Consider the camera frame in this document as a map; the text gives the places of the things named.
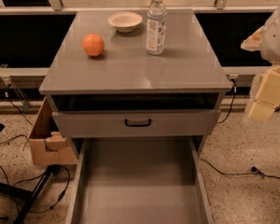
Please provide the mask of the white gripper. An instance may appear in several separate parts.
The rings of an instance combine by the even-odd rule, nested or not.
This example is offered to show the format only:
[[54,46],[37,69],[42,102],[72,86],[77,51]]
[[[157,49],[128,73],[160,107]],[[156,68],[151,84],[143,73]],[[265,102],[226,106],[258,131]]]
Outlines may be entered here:
[[[263,60],[280,64],[280,6],[266,20],[263,27],[258,28],[242,42],[241,49],[260,50]],[[250,122],[263,123],[280,106],[280,65],[255,76],[255,79],[251,86],[252,103],[247,109],[247,119]]]

